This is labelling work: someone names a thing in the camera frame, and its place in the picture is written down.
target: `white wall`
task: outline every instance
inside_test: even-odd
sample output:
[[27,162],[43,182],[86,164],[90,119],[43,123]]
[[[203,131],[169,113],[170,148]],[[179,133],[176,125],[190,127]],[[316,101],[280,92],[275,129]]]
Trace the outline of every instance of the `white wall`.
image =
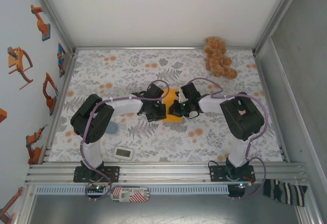
[[50,0],[74,46],[254,47],[280,0]]
[[[45,103],[42,85],[45,72],[53,78],[60,92],[64,77],[59,78],[57,48],[59,37],[51,26],[51,38],[41,40],[41,33],[36,26],[36,17],[31,13],[30,5],[39,6],[37,0],[0,0],[0,108],[8,117],[0,123],[0,208],[22,186],[28,171],[27,135],[32,135],[45,124],[51,125],[52,117]],[[49,23],[41,13],[44,22]],[[8,47],[20,46],[30,56],[33,67],[26,71],[26,76],[33,79],[28,86],[19,90],[25,81],[18,72],[8,74],[14,67],[8,67]],[[23,58],[24,67],[28,62]],[[52,97],[55,92],[51,85],[47,88]],[[47,139],[50,126],[36,144],[41,146]]]

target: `metal floor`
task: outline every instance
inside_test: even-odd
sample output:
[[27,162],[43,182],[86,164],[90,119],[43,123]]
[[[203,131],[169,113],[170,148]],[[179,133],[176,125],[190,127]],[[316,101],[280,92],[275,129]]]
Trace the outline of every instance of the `metal floor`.
[[146,203],[98,203],[84,196],[36,197],[32,224],[293,224],[299,223],[295,207],[260,193],[244,201],[226,195],[153,195]]

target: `patterned mat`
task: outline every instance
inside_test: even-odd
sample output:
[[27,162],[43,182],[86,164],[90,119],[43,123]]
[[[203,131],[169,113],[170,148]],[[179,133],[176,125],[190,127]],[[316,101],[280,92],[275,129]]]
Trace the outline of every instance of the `patterned mat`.
[[[223,94],[245,91],[266,106],[252,52],[228,51],[227,55],[233,60],[231,66],[238,71],[234,80],[214,77],[205,70],[205,53],[201,50],[80,51],[49,160],[81,160],[81,138],[75,135],[70,119],[92,93],[103,99],[122,97],[145,90],[156,79],[166,80],[171,88],[179,88],[193,78],[204,77],[221,84]],[[196,81],[195,85],[201,94],[218,91],[205,81]],[[149,123],[145,115],[136,114],[118,116],[112,121],[118,124],[118,131],[101,138],[104,161],[120,161],[112,156],[115,146],[133,148],[133,160],[141,162],[224,161],[232,146],[232,134],[220,114],[183,118],[182,123],[162,120]],[[269,123],[265,135],[253,142],[250,155],[260,156],[265,161],[281,161],[270,119]]]

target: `gray leaf pattern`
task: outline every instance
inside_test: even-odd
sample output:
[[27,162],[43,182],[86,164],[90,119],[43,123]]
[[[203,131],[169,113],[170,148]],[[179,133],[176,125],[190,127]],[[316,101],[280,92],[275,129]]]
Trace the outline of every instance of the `gray leaf pattern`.
[[[205,70],[202,50],[79,51],[49,160],[81,160],[81,137],[74,134],[70,120],[93,93],[103,99],[122,97],[145,90],[156,79],[167,81],[171,88],[179,88],[193,78],[204,77],[218,82],[224,88],[223,95],[245,91],[267,106],[251,51],[232,50],[226,54],[233,60],[231,66],[238,71],[234,80],[214,77]],[[218,91],[206,81],[197,80],[194,84],[201,94]],[[182,122],[149,123],[144,115],[136,114],[116,116],[111,120],[117,123],[118,130],[114,134],[105,133],[100,139],[104,161],[123,161],[112,156],[116,146],[133,148],[134,161],[138,162],[224,161],[232,149],[233,136],[224,116],[218,113],[183,118]],[[259,156],[264,161],[282,160],[271,120],[265,135],[252,143],[249,156]]]

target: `small display device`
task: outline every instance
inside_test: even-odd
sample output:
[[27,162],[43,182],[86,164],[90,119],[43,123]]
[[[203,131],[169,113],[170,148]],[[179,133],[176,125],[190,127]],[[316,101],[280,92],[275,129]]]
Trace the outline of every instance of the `small display device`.
[[127,147],[117,146],[114,149],[113,156],[118,159],[131,161],[134,156],[134,150]]

